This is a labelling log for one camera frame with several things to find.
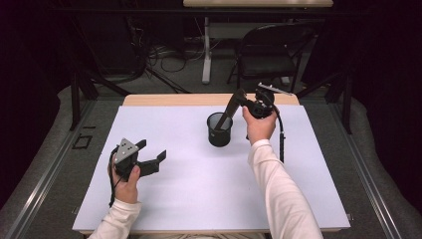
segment right hand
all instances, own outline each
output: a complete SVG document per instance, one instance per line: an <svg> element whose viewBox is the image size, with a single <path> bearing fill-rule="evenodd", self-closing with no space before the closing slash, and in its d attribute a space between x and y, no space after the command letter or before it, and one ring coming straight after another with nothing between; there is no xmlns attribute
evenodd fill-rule
<svg viewBox="0 0 422 239"><path fill-rule="evenodd" d="M251 145L258 140L271 138L271 135L273 134L274 129L276 128L276 110L277 109L274 109L273 112L266 118L255 119L249 113L247 107L242 107L243 118L245 119L245 122L248 125L248 139Z"/></svg>

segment black cup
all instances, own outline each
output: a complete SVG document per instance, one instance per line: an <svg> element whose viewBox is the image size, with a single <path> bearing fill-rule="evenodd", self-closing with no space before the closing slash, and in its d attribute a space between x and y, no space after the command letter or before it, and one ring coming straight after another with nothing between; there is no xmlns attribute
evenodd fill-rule
<svg viewBox="0 0 422 239"><path fill-rule="evenodd" d="M221 127L216 129L215 126L222 115L223 113L214 113L207 119L208 140L217 147L225 146L230 142L230 131L233 125L233 120L226 118Z"/></svg>

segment table surface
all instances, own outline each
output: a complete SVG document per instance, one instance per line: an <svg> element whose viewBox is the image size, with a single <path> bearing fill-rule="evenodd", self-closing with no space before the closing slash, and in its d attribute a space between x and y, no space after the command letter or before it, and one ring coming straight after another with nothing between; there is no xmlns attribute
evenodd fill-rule
<svg viewBox="0 0 422 239"><path fill-rule="evenodd" d="M184 0L185 7L331 7L332 0Z"/></svg>
<svg viewBox="0 0 422 239"><path fill-rule="evenodd" d="M167 150L160 171L138 183L142 210L130 233L268 232L265 204L246 162L250 146L237 111L227 146L207 139L207 116L224 111L231 94L130 95L119 108L74 230L92 233L108 211L109 153L125 137L147 139L139 161ZM253 99L255 94L248 94ZM323 231L348 228L347 217L305 109L296 96L275 94L285 129L285 167L310 202ZM280 141L272 137L274 151Z"/></svg>

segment gray floor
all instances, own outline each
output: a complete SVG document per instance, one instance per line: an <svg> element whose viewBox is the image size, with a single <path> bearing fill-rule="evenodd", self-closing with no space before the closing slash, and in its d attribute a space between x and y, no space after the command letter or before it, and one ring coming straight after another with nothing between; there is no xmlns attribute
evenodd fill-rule
<svg viewBox="0 0 422 239"><path fill-rule="evenodd" d="M182 63L165 59L177 69ZM189 61L177 73L164 73L192 93L233 93L235 83L225 83L233 64L233 53L224 47L213 51L211 83L203 85L203 60ZM154 69L161 71L159 64ZM254 89L255 83L243 87ZM278 82L274 84L286 90ZM144 74L140 79L121 86L137 94L172 94L156 78ZM61 109L49 135L33 163L0 211L0 238L82 238L72 231L78 207L94 172L99 153L106 141L122 97L98 86L101 93L95 102L82 100L83 120L75 131L71 126L70 89L59 97ZM365 108L352 103L352 135L338 124L339 106L327 105L322 99L325 89L301 99L307 109L322 153L343 202L353 220L351 228L339 233L324 233L325 238L420 238L421 215L401 196L394 182L380 164L374 151L373 138ZM90 136L88 148L80 148Z"/></svg>

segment white table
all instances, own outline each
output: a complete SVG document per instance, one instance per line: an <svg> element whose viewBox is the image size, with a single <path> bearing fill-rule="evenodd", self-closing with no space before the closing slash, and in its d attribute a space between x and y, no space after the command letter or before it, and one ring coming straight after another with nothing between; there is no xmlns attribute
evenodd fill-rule
<svg viewBox="0 0 422 239"><path fill-rule="evenodd" d="M183 5L185 7L193 8L329 8L332 6L332 0L183 0ZM242 38L248 30L259 27L254 24L240 25L236 24L230 25L228 28L235 35L232 37ZM210 83L210 73L211 73L211 51L210 51L210 22L209 18L205 17L204 24L204 38L205 38L205 59L204 59L204 70L202 73L202 83Z"/></svg>
<svg viewBox="0 0 422 239"><path fill-rule="evenodd" d="M230 96L127 97L114 119L73 229L90 234L106 215L110 197L106 166L110 152L125 137L132 142L147 140L139 161L167 150L160 171L138 183L142 210L131 234L268 232L264 199L247 163L250 146L241 111L233 118L227 146L214 147L208 142L206 119L223 112ZM286 133L287 171L310 202L321 230L348 228L305 109L295 96L276 96ZM278 137L271 142L278 151Z"/></svg>

